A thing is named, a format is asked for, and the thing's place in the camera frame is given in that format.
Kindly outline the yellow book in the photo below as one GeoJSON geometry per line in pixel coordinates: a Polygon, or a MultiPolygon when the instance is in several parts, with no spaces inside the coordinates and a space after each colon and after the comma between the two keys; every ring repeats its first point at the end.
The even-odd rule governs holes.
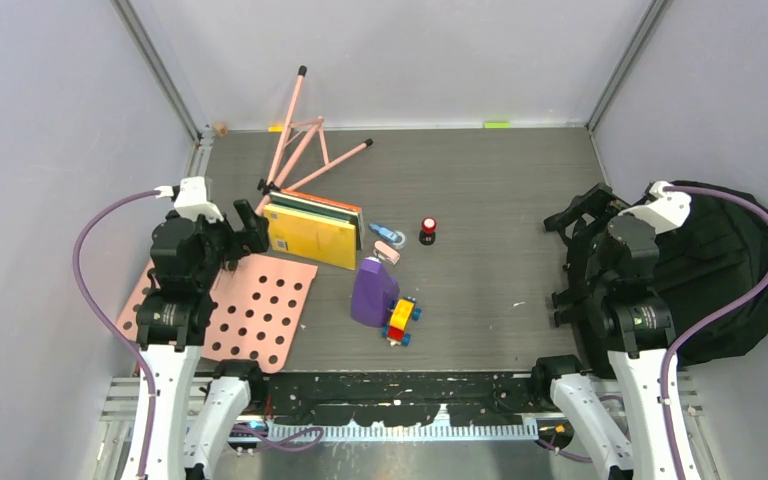
{"type": "Polygon", "coordinates": [[[356,227],[346,220],[270,203],[265,206],[271,248],[309,260],[354,270],[356,227]]]}

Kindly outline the black backpack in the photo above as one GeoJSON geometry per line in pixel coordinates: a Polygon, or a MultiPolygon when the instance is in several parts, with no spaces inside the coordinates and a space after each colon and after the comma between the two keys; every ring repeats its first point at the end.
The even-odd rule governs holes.
{"type": "MultiPolygon", "coordinates": [[[[564,270],[569,287],[584,282],[586,257],[609,219],[585,215],[558,232],[567,248],[564,270]]],[[[663,299],[682,334],[718,308],[748,292],[768,270],[768,227],[756,214],[731,201],[692,197],[683,226],[657,237],[660,250],[653,289],[663,299]]],[[[604,343],[587,324],[578,330],[589,366],[603,378],[614,375],[604,343]]],[[[683,368],[741,357],[768,335],[768,286],[744,306],[715,320],[678,350],[683,368]]]]}

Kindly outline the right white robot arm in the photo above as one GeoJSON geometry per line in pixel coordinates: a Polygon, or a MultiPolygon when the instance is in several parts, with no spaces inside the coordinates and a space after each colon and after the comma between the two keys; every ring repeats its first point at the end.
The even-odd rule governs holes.
{"type": "Polygon", "coordinates": [[[553,323],[576,324],[605,349],[627,426],[605,409],[574,355],[538,359],[531,397],[566,416],[601,479],[700,476],[678,398],[677,361],[668,352],[675,318],[653,287],[656,237],[681,227],[690,203],[666,181],[653,183],[636,205],[599,183],[544,221],[567,248],[569,287],[551,296],[553,323]]]}

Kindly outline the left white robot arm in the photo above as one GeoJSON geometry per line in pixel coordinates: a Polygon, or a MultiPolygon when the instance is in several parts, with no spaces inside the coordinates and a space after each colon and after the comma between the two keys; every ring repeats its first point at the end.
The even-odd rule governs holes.
{"type": "Polygon", "coordinates": [[[221,271],[267,251],[266,219],[246,200],[233,204],[242,221],[211,223],[170,211],[153,233],[150,289],[136,314],[141,370],[125,479],[209,479],[241,414],[258,412],[267,398],[264,374],[254,360],[224,360],[215,368],[195,423],[188,402],[196,367],[217,309],[210,291],[221,271]]]}

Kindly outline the dark green book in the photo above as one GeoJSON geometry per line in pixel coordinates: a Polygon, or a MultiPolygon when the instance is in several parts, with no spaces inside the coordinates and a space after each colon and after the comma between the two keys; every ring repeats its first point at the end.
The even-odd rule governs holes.
{"type": "Polygon", "coordinates": [[[356,249],[363,249],[365,226],[361,207],[291,190],[273,191],[270,199],[281,206],[348,221],[356,230],[356,249]]]}

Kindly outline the pink perforated stand board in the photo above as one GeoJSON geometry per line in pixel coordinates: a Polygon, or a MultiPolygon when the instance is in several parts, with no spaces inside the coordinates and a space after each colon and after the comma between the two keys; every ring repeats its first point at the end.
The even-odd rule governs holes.
{"type": "Polygon", "coordinates": [[[206,360],[254,360],[267,374],[285,366],[310,287],[312,264],[267,255],[243,258],[217,277],[206,330],[206,360]]]}

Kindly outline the pink tripod stand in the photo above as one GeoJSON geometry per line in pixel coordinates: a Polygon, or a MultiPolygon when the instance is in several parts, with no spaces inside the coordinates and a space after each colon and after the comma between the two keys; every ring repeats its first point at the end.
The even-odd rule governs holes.
{"type": "Polygon", "coordinates": [[[296,121],[295,112],[301,95],[301,91],[307,77],[308,67],[300,65],[297,70],[295,84],[289,101],[283,124],[277,130],[279,134],[272,162],[265,179],[258,184],[257,190],[261,193],[261,200],[255,208],[257,215],[262,215],[264,208],[271,201],[273,192],[289,189],[299,191],[311,181],[330,172],[360,152],[370,149],[374,140],[368,138],[354,148],[340,156],[331,157],[328,149],[325,131],[325,119],[317,116],[306,121],[296,121]],[[290,174],[294,171],[303,154],[308,150],[313,140],[317,138],[321,150],[322,165],[307,176],[288,184],[290,174]]]}

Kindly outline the orange book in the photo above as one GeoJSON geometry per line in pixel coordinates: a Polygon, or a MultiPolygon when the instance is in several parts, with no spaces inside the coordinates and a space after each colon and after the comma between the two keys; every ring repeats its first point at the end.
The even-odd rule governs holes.
{"type": "Polygon", "coordinates": [[[336,212],[339,211],[347,220],[353,220],[360,227],[363,226],[363,211],[359,206],[292,190],[283,190],[281,195],[283,202],[288,205],[305,205],[313,213],[322,211],[324,214],[328,211],[334,216],[337,216],[336,212]]]}

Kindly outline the purple stapler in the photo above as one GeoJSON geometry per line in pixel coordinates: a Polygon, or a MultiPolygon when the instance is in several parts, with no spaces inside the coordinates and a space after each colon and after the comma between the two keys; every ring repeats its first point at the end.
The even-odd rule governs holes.
{"type": "Polygon", "coordinates": [[[391,304],[400,295],[400,286],[376,257],[364,258],[351,295],[350,316],[371,328],[382,328],[390,318],[391,304]]]}

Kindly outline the pink eraser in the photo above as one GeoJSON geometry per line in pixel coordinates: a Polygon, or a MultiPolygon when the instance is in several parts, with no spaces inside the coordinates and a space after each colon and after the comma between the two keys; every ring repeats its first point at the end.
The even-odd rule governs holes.
{"type": "Polygon", "coordinates": [[[390,265],[396,265],[401,258],[399,251],[384,241],[376,241],[374,243],[373,254],[380,261],[387,262],[390,265]]]}

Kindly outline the blue correction tape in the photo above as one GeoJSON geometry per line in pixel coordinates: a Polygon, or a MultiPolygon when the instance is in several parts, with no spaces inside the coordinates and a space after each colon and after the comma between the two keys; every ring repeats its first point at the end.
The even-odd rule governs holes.
{"type": "Polygon", "coordinates": [[[402,249],[406,244],[406,236],[401,231],[390,229],[378,223],[370,223],[369,228],[373,233],[378,235],[382,241],[396,250],[402,249]]]}

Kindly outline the red cap black bottle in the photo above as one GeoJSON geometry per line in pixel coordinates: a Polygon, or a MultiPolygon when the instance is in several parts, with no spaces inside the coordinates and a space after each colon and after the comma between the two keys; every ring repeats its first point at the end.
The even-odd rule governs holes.
{"type": "Polygon", "coordinates": [[[436,241],[437,221],[433,217],[425,217],[420,225],[419,242],[422,245],[430,246],[436,241]]]}

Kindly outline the colourful toy block car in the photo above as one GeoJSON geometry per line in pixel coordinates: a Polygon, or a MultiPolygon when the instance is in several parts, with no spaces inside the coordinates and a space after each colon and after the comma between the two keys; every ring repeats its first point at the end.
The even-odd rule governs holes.
{"type": "Polygon", "coordinates": [[[414,297],[401,297],[394,300],[388,308],[389,318],[381,329],[381,336],[391,346],[408,346],[411,335],[407,332],[411,321],[418,321],[422,310],[414,297]]]}

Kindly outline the aluminium frame rail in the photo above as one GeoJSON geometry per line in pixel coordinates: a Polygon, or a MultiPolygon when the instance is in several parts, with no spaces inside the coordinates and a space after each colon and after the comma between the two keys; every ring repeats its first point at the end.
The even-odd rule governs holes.
{"type": "MultiPolygon", "coordinates": [[[[99,447],[93,479],[117,479],[121,476],[126,463],[123,458],[127,453],[126,450],[130,448],[138,393],[135,377],[114,378],[112,381],[101,416],[101,422],[107,422],[107,426],[99,447]]],[[[700,478],[722,479],[710,446],[701,430],[700,419],[704,416],[704,412],[701,405],[692,405],[694,402],[687,403],[682,400],[682,408],[689,429],[688,439],[693,457],[701,464],[700,478]]],[[[443,418],[436,419],[426,426],[361,427],[354,423],[347,426],[280,425],[273,420],[241,413],[236,419],[228,441],[231,444],[244,445],[261,441],[257,436],[243,432],[241,427],[238,427],[242,425],[273,442],[289,438],[291,444],[314,441],[317,433],[307,431],[314,427],[323,431],[320,443],[537,441],[543,437],[548,441],[552,432],[555,432],[556,442],[560,442],[561,437],[572,438],[574,434],[574,427],[565,414],[562,413],[562,415],[561,418],[520,416],[511,425],[497,426],[457,427],[452,426],[447,418],[443,418]]]]}

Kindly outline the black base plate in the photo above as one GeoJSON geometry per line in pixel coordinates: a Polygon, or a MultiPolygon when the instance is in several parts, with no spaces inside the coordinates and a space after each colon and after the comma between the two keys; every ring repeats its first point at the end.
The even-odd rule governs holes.
{"type": "Polygon", "coordinates": [[[511,425],[520,416],[561,418],[548,388],[528,372],[295,372],[266,375],[242,410],[280,425],[511,425]]]}

